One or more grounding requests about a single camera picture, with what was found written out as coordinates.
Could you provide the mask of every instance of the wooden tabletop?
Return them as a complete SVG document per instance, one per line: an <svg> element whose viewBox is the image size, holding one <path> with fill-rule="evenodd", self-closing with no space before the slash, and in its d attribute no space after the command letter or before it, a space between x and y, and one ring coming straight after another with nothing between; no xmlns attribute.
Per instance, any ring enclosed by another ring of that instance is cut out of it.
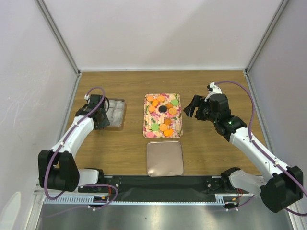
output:
<svg viewBox="0 0 307 230"><path fill-rule="evenodd" d="M105 174L147 174L146 145L156 139L143 136L144 96L148 93L178 93L183 109L195 94L206 96L210 82L222 80L234 80L247 87L242 71L84 72L68 126L76 111L86 103L84 95L94 86L102 86L108 98L125 99L127 111L122 131L95 130L88 135L76 156L78 167L103 169ZM251 103L246 93L229 83L219 86L228 97L232 114L248 124ZM183 114L182 123L183 136L178 140L183 149L184 174L219 175L234 166L248 173L259 174L253 163L240 150L216 133L211 122L188 118ZM257 118L254 121L253 133L264 143Z"/></svg>

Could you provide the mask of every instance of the gray floor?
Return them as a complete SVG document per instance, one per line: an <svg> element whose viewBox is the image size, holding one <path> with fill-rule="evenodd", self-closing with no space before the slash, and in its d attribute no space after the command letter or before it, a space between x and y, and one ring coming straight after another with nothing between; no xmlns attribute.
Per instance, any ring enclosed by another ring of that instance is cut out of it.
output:
<svg viewBox="0 0 307 230"><path fill-rule="evenodd" d="M270 212L260 199L253 199L239 211L220 206L109 205L91 211L74 207L44 205L38 230L292 230L287 212Z"/></svg>

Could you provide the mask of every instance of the white wall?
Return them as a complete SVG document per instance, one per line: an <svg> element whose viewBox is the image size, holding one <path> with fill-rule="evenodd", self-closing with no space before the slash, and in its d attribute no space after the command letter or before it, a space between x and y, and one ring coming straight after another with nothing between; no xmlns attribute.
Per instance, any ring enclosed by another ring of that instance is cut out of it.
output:
<svg viewBox="0 0 307 230"><path fill-rule="evenodd" d="M82 70L245 68L281 0L45 0Z"/></svg>
<svg viewBox="0 0 307 230"><path fill-rule="evenodd" d="M3 0L0 12L0 213L21 192L20 230L37 156L58 138L76 75L34 0Z"/></svg>
<svg viewBox="0 0 307 230"><path fill-rule="evenodd" d="M250 72L275 154L305 173L307 188L307 1L288 3ZM300 201L307 212L307 199Z"/></svg>

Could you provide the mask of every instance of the black circle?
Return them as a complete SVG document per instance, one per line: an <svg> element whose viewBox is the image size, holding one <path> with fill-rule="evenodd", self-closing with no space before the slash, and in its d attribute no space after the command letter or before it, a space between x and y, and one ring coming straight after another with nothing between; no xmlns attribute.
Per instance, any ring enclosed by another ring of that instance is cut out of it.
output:
<svg viewBox="0 0 307 230"><path fill-rule="evenodd" d="M165 105L162 105L159 107L159 112L160 113L165 113L167 111L167 107Z"/></svg>

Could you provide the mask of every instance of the pink circle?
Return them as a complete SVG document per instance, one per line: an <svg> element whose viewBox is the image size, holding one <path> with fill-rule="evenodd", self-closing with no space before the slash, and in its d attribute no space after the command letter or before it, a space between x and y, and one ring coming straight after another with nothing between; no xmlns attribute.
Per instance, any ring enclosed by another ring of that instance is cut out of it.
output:
<svg viewBox="0 0 307 230"><path fill-rule="evenodd" d="M171 114L169 114L169 112L167 112L167 116L168 116L169 118L175 117L175 115L171 115Z"/></svg>
<svg viewBox="0 0 307 230"><path fill-rule="evenodd" d="M154 133L153 132L148 132L148 133L146 133L146 137L153 138L154 137Z"/></svg>

